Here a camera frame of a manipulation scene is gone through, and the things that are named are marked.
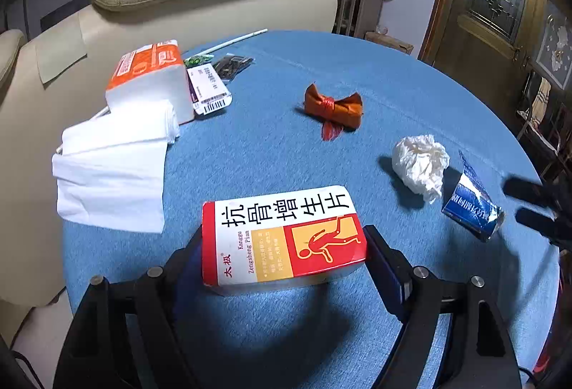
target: red and white medicine box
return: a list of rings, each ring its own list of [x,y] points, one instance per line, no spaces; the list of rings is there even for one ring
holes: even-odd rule
[[[361,266],[365,252],[342,186],[202,206],[202,279],[222,295],[337,279]]]
[[[187,68],[176,40],[144,45],[121,57],[105,90],[109,110],[131,102],[168,100],[179,124],[194,118]]]

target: blue crumpled wrapper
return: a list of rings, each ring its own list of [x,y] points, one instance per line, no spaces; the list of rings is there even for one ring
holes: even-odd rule
[[[463,174],[442,212],[476,234],[479,240],[487,242],[501,227],[504,212],[491,201],[477,173],[460,150],[459,155],[463,160]]]

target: table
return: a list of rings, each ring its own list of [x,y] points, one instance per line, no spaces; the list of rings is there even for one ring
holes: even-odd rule
[[[124,281],[164,264],[201,224],[204,201],[342,184],[362,225],[375,224],[411,264],[446,280],[479,275],[492,285],[518,363],[533,367],[556,304],[558,250],[515,222],[519,203],[501,192],[509,173],[538,180],[501,121],[439,71],[364,40],[275,31],[219,53],[228,52],[253,56],[255,63],[230,84],[230,107],[182,126],[168,149],[164,232],[64,223],[72,309],[92,275]],[[323,142],[321,124],[301,111],[311,82],[335,98],[359,91],[361,127]],[[394,144],[425,133],[444,144],[459,171],[462,149],[507,212],[490,242],[443,215],[440,201],[424,203],[391,170]],[[327,285],[267,294],[219,297],[199,289],[176,332],[205,388],[369,389],[399,332],[365,267]],[[433,385],[447,322],[442,315],[420,388]]]

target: wooden door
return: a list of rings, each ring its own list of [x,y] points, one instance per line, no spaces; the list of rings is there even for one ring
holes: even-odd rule
[[[512,130],[546,0],[453,0],[433,66]]]

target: white napkin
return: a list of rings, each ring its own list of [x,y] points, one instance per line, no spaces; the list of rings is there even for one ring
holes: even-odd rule
[[[167,143],[179,136],[173,106],[130,104],[68,128],[52,157],[58,214],[109,229],[160,233]]]
[[[449,166],[449,155],[432,134],[404,137],[394,147],[391,166],[405,186],[433,203],[442,195],[443,170]]]

